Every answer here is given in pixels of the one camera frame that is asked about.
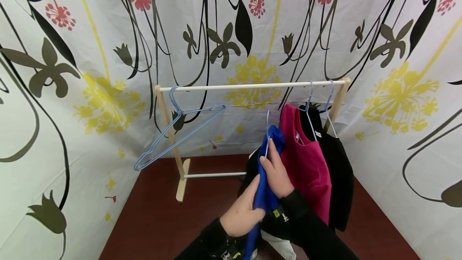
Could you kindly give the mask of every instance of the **black shirt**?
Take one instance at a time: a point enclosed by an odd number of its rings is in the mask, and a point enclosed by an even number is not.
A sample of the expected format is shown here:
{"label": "black shirt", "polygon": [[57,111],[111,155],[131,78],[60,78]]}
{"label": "black shirt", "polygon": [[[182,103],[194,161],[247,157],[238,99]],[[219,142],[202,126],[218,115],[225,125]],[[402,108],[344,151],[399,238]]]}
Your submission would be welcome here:
{"label": "black shirt", "polygon": [[[332,192],[330,196],[329,227],[345,231],[353,202],[354,177],[353,169],[348,160],[340,139],[327,134],[323,127],[316,107],[310,106],[308,114],[313,124],[316,138],[329,169]],[[303,133],[311,141],[315,141],[306,112],[300,111],[300,122]]]}

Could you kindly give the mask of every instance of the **blue shirt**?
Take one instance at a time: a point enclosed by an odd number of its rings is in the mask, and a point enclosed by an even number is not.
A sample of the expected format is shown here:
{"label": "blue shirt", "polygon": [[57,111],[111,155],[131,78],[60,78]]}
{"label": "blue shirt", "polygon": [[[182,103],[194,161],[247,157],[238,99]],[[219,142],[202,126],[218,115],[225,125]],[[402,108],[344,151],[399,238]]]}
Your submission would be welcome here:
{"label": "blue shirt", "polygon": [[[276,146],[276,150],[280,155],[286,144],[282,136],[282,131],[273,125],[268,129],[268,135],[271,139],[273,139],[274,145]],[[265,156],[267,143],[268,140],[265,134],[260,150],[258,151],[258,173],[260,175],[260,182],[258,184],[257,193],[255,194],[255,197],[253,199],[253,208],[261,208],[264,209],[264,211],[267,214],[271,214],[279,206],[279,199],[269,187],[270,185],[267,181],[266,172],[259,161],[259,157]],[[253,227],[253,229],[247,234],[244,260],[250,260],[250,256],[252,255],[252,252],[255,249],[255,241],[258,236],[258,230],[259,223],[256,224],[255,227]]]}

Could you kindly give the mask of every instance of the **yellow stripe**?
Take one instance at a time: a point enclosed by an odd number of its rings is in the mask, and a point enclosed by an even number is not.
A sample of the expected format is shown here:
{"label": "yellow stripe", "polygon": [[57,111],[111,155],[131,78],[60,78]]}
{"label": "yellow stripe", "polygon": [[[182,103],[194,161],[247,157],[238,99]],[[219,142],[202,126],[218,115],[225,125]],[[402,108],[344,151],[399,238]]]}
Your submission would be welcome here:
{"label": "yellow stripe", "polygon": [[99,39],[98,31],[96,30],[96,26],[95,26],[95,22],[93,21],[93,18],[89,11],[86,0],[82,0],[82,4],[84,5],[85,12],[88,16],[89,24],[91,25],[91,29],[93,30],[93,34],[95,35],[96,43],[98,44],[99,52],[101,54],[101,59],[103,60],[104,72],[106,72],[106,78],[110,83],[111,80],[109,77],[109,67],[107,66],[106,56],[104,55],[103,45],[101,44],[101,40]]}
{"label": "yellow stripe", "polygon": [[454,33],[456,33],[457,29],[459,29],[459,26],[461,25],[462,23],[462,15],[459,17],[459,19],[457,19],[456,23],[452,26],[452,28],[449,30],[448,34],[446,35],[446,37],[444,38],[443,42],[441,43],[441,45],[438,47],[438,49],[435,51],[434,55],[432,56],[432,58],[428,61],[427,65],[425,66],[425,68],[422,70],[422,72],[420,73],[420,78],[422,78],[426,72],[428,72],[428,70],[433,66],[433,64],[436,62],[436,60],[438,59],[438,57],[441,55],[441,53],[444,51],[444,49],[446,48],[446,46],[448,45],[448,42],[452,39],[452,36],[454,35]]}
{"label": "yellow stripe", "polygon": [[269,41],[268,54],[266,55],[266,60],[265,60],[266,63],[268,63],[268,60],[270,59],[271,48],[273,48],[274,35],[276,35],[276,27],[278,25],[280,6],[281,6],[281,0],[278,0],[276,4],[276,12],[274,13],[273,33],[271,34],[271,40]]}

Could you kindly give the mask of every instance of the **clothes hanger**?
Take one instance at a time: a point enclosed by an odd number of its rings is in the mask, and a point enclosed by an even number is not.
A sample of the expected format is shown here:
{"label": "clothes hanger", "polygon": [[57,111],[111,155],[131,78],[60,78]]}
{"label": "clothes hanger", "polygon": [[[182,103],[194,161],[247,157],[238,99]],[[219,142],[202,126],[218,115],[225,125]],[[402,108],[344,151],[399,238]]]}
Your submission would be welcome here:
{"label": "clothes hanger", "polygon": [[313,132],[313,136],[315,138],[315,141],[317,141],[317,138],[316,138],[316,133],[315,133],[315,129],[313,128],[313,124],[311,123],[311,119],[310,119],[310,115],[308,114],[308,109],[310,108],[310,103],[311,103],[311,96],[313,96],[313,82],[312,81],[309,81],[310,84],[311,84],[311,90],[310,90],[310,96],[308,97],[308,101],[306,102],[306,105],[305,105],[305,109],[300,109],[301,111],[304,111],[306,113],[306,116],[308,117],[308,122],[310,123],[310,127],[311,127],[311,131]]}
{"label": "clothes hanger", "polygon": [[[172,102],[174,108],[176,109],[176,113],[178,114],[176,118],[174,118],[174,120],[167,126],[167,128],[165,128],[165,130],[158,136],[158,138],[152,142],[151,144],[151,147],[149,148],[148,151],[144,152],[139,158],[138,160],[136,160],[135,162],[135,165],[134,165],[134,169],[136,171],[141,171],[142,169],[146,168],[147,166],[151,165],[152,162],[154,162],[155,160],[159,159],[160,157],[164,156],[165,154],[167,154],[170,150],[172,150],[173,148],[175,148],[176,146],[178,146],[179,144],[181,144],[183,141],[185,141],[187,138],[189,138],[190,136],[192,136],[194,133],[196,133],[198,130],[202,129],[204,126],[206,126],[207,124],[209,124],[213,119],[215,119],[216,117],[218,117],[220,114],[222,114],[225,109],[226,109],[226,105],[215,105],[213,107],[209,107],[209,108],[203,108],[203,109],[190,109],[190,110],[185,110],[183,111],[180,106],[178,105],[178,103],[176,102],[176,100],[174,99],[173,97],[173,92],[178,88],[179,86],[175,86],[175,87],[172,87],[170,89],[170,92],[168,93],[168,95],[170,96],[170,101]],[[192,131],[191,133],[189,133],[189,135],[185,136],[185,138],[177,141],[175,144],[171,145],[169,148],[167,148],[165,151],[161,152],[160,154],[158,154],[157,156],[155,156],[153,159],[151,160],[148,160],[147,162],[145,162],[143,165],[140,166],[140,163],[143,161],[144,157],[146,157],[147,155],[151,154],[152,151],[154,151],[154,148],[159,144],[160,140],[163,139],[165,137],[165,134],[168,132],[168,130],[173,127],[173,125],[184,115],[187,115],[187,114],[193,114],[193,113],[197,113],[197,112],[201,112],[201,111],[215,111],[216,109],[218,108],[221,108],[215,115],[213,115],[211,118],[209,118],[209,120],[207,120],[205,123],[201,124],[201,126],[197,127],[197,129],[195,129],[194,131]]]}
{"label": "clothes hanger", "polygon": [[269,126],[270,126],[270,114],[271,112],[268,110],[268,113],[266,113],[266,151],[265,151],[265,157],[268,156],[268,147],[270,146],[270,133],[269,133]]}
{"label": "clothes hanger", "polygon": [[334,132],[335,138],[338,138],[337,133],[335,132],[335,129],[334,129],[334,124],[332,124],[332,120],[330,119],[329,113],[327,112],[327,106],[329,105],[330,100],[332,99],[332,95],[334,94],[334,89],[335,89],[334,81],[333,80],[329,80],[329,81],[332,84],[332,90],[330,91],[329,98],[327,99],[326,109],[322,111],[321,113],[326,113],[327,119],[330,122],[330,126],[332,127],[332,131]]}

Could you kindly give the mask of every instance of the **magenta garment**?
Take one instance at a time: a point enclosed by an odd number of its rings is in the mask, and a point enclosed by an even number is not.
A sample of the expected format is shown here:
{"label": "magenta garment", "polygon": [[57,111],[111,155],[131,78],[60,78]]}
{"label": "magenta garment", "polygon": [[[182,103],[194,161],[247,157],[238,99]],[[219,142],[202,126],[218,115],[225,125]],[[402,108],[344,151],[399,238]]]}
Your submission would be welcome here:
{"label": "magenta garment", "polygon": [[303,133],[298,108],[286,104],[282,109],[279,129],[286,140],[282,163],[295,188],[301,191],[310,208],[329,224],[330,183],[329,170],[319,142],[310,141]]}

